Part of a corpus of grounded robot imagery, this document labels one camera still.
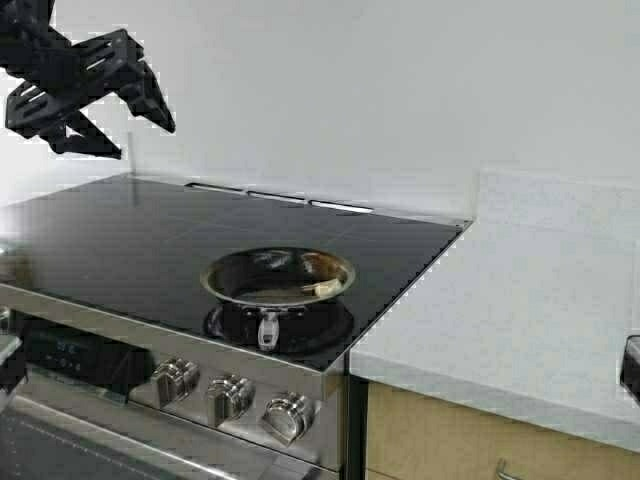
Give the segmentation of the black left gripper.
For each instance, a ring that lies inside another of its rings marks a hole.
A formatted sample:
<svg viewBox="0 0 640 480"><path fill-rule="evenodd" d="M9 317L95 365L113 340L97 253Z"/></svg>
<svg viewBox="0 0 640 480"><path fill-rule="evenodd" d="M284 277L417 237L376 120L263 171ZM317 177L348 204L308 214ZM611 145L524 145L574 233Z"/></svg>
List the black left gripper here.
<svg viewBox="0 0 640 480"><path fill-rule="evenodd" d="M120 159L116 146L81 110L109 94L134 117L176 131L144 49L124 29L72 43L51 25L53 1L1 3L1 67L23 82L9 94L6 127L47 138L56 154Z"/></svg>

